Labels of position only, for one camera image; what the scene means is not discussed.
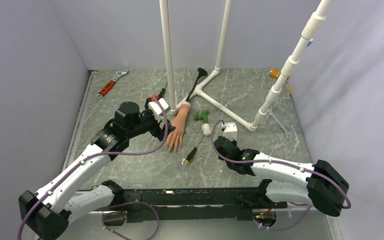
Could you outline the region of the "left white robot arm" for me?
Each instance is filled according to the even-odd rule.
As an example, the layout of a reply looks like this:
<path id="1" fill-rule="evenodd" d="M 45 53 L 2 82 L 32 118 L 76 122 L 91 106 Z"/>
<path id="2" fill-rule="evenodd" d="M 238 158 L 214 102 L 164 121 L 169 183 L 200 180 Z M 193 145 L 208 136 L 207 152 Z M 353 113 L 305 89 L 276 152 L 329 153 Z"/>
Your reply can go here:
<path id="1" fill-rule="evenodd" d="M 124 203 L 124 189 L 112 180 L 80 195 L 77 191 L 117 156 L 125 156 L 132 138 L 149 133 L 164 143 L 173 129 L 167 118 L 170 109 L 162 97 L 152 97 L 144 110 L 132 101 L 121 103 L 76 160 L 45 186 L 19 196 L 22 222 L 17 239 L 22 238 L 24 227 L 29 227 L 40 239 L 56 240 L 70 224 L 90 212 L 119 209 Z"/>

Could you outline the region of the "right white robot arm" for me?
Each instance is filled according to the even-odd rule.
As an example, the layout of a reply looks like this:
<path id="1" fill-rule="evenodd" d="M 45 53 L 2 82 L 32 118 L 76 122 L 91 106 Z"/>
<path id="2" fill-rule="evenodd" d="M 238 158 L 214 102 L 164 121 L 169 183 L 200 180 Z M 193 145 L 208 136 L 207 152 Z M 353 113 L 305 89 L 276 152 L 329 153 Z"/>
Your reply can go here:
<path id="1" fill-rule="evenodd" d="M 262 177 L 255 194 L 256 203 L 267 208 L 272 203 L 290 202 L 315 207 L 338 217 L 351 208 L 349 183 L 327 161 L 301 163 L 269 156 L 254 149 L 240 149 L 236 141 L 219 136 L 212 143 L 218 158 L 241 175 Z"/>

